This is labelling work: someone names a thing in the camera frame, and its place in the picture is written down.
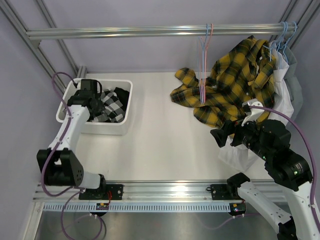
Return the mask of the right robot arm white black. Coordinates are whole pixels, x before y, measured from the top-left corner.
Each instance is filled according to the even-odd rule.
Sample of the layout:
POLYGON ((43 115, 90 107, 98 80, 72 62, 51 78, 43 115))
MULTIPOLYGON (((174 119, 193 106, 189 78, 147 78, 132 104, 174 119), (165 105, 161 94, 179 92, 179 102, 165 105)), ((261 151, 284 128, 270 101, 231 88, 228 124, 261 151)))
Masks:
POLYGON ((210 134, 222 148, 227 137, 234 135, 232 147, 244 145, 264 161, 268 175, 281 188, 290 212, 278 207, 261 193, 244 173, 226 181, 230 198, 250 204, 272 226, 279 240, 318 240, 320 227, 316 223, 319 208, 312 199, 313 175, 308 162, 290 148, 291 133, 278 120, 262 123, 226 121, 210 134))

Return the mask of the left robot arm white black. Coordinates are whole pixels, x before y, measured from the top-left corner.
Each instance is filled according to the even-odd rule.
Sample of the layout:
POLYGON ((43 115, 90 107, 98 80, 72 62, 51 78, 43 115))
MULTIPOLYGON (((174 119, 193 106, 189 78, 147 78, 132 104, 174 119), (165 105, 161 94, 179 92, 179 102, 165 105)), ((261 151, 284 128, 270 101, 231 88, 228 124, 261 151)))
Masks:
POLYGON ((47 149, 40 149, 36 155, 41 187, 50 197, 58 197, 74 188, 101 200, 108 192, 105 177, 85 171, 75 149, 86 122, 103 106, 102 85, 93 79, 81 79, 73 85, 75 94, 68 100, 61 99, 66 114, 56 137, 47 149))

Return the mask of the light blue wire hanger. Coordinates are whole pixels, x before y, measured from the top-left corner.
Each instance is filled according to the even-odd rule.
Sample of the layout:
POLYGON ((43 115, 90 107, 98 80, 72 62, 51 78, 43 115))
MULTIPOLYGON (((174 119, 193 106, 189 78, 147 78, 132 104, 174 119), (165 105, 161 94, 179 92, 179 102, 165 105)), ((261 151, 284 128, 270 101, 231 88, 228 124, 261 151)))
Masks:
POLYGON ((209 34, 209 24, 206 24, 206 31, 204 37, 198 37, 198 88, 200 95, 200 103, 205 103, 205 52, 206 52, 206 43, 209 34))

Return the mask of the pink wire hanger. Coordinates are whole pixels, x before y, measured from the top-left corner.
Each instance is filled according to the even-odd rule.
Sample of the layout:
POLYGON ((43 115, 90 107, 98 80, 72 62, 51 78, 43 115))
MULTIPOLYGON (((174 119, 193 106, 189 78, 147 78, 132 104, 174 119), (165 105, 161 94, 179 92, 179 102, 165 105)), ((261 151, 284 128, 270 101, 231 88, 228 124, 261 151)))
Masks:
POLYGON ((205 87, 205 95, 204 95, 204 100, 206 101, 206 83, 207 83, 207 58, 208 58, 208 48, 209 48, 209 44, 211 42, 211 38, 213 35, 213 31, 214 31, 214 25, 212 23, 208 24, 209 26, 209 30, 208 30, 208 37, 207 37, 207 41, 206 41, 206 46, 205 46, 205 63, 204 63, 204 67, 205 67, 205 73, 204 73, 204 87, 205 87))

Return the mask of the black white checkered shirt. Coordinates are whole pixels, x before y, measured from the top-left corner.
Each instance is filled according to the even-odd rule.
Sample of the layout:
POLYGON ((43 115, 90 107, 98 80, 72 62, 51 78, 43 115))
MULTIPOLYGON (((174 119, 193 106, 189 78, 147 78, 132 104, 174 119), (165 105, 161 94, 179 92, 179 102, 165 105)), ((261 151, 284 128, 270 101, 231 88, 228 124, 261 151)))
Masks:
POLYGON ((121 123, 126 116, 130 93, 127 90, 116 87, 107 89, 101 95, 103 110, 94 113, 90 122, 93 123, 121 123))

